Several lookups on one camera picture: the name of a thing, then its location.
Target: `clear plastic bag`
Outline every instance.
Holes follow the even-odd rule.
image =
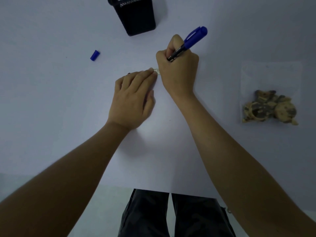
[[[243,62],[240,81],[241,121],[245,117],[246,103],[255,101],[256,90],[274,90],[278,96],[290,97],[291,103],[298,108],[301,101],[302,69],[301,62]]]

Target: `pants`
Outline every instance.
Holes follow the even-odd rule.
[[[134,189],[118,237],[170,237],[166,215],[169,193]],[[174,237],[236,237],[216,199],[172,194]]]

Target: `hand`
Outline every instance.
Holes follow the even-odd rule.
[[[157,72],[150,68],[118,79],[107,123],[116,123],[128,130],[139,127],[154,108],[154,91],[146,94],[156,78]]]
[[[198,55],[190,50],[183,52],[173,62],[167,58],[183,44],[179,35],[174,35],[164,51],[158,51],[156,59],[164,87],[175,99],[193,95],[193,86],[198,69]]]

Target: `black container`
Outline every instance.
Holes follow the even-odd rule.
[[[138,35],[156,28],[152,0],[108,0],[127,34]]]

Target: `person's right arm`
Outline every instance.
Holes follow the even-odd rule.
[[[186,119],[205,168],[233,215],[251,236],[316,236],[316,223],[273,177],[207,112],[193,92],[199,58],[190,50],[167,61],[183,44],[175,35],[156,58],[164,87]]]

